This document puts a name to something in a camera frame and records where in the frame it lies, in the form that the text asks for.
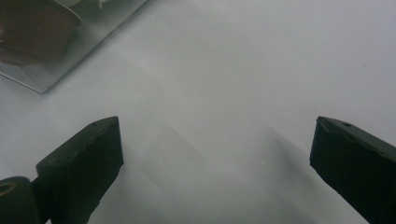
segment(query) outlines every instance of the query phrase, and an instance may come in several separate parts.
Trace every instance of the clear plastic box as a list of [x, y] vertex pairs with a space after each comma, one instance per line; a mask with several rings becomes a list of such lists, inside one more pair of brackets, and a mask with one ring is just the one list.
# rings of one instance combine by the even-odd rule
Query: clear plastic box
[[[7, 1], [10, 3], [9, 6], [0, 6], [0, 74], [34, 91], [45, 92], [148, 0], [58, 0], [60, 4], [38, 7], [27, 6], [28, 9], [25, 9], [28, 10], [27, 12], [22, 12], [22, 9], [19, 9], [19, 6], [25, 4], [25, 2], [29, 2], [29, 4], [33, 4], [35, 1], [41, 3], [47, 1], [51, 4], [53, 2], [50, 0], [5, 0], [3, 4], [7, 4]], [[73, 27], [69, 33], [67, 33], [66, 28], [59, 30], [60, 26], [64, 25], [66, 27], [67, 24], [64, 24], [63, 18], [57, 18], [46, 7], [65, 9], [63, 13], [66, 16], [64, 14], [63, 16], [73, 19]], [[18, 13], [26, 17], [26, 21], [23, 21]], [[59, 25], [53, 27], [58, 27], [58, 30], [46, 27], [48, 25], [40, 24], [40, 22], [43, 24], [57, 23]], [[9, 37], [12, 29], [20, 29], [23, 34], [19, 37], [21, 39], [25, 37], [24, 39], [30, 42], [21, 44], [18, 43], [20, 39], [17, 35], [16, 37]], [[64, 46], [59, 45], [62, 41], [64, 41]], [[52, 52], [45, 51], [46, 48], [52, 50]], [[15, 49], [22, 52], [33, 52], [28, 55], [40, 55], [41, 53], [44, 56], [15, 57], [15, 54], [12, 53]]]

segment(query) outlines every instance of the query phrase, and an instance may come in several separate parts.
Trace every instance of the screw hole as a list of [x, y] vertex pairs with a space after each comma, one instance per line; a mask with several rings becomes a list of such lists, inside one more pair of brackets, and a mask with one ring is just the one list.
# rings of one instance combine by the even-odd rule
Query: screw hole
[[17, 184], [14, 182], [0, 184], [0, 196], [10, 193], [15, 187], [17, 187]]

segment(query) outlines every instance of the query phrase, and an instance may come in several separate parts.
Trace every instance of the white table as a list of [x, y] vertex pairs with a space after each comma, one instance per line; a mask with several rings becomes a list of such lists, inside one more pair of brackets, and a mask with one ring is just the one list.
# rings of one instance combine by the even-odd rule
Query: white table
[[317, 116], [396, 145], [394, 1], [151, 2], [51, 91], [0, 77], [0, 179], [120, 117], [90, 223], [365, 223], [309, 167]]

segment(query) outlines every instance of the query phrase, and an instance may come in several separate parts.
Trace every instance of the transparent plastic sheet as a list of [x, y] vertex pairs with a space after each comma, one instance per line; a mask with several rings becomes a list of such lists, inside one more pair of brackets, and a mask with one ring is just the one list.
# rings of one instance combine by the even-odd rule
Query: transparent plastic sheet
[[51, 88], [148, 0], [81, 0], [70, 9], [81, 18], [59, 56], [40, 63], [0, 61], [0, 74], [38, 92]]

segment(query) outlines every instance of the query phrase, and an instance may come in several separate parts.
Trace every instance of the white surface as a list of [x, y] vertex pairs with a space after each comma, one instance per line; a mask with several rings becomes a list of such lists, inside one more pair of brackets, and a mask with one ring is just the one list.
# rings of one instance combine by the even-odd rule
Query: white surface
[[0, 178], [118, 115], [90, 223], [365, 223], [308, 165], [317, 116], [396, 145], [394, 1], [151, 1], [47, 94], [0, 78]]

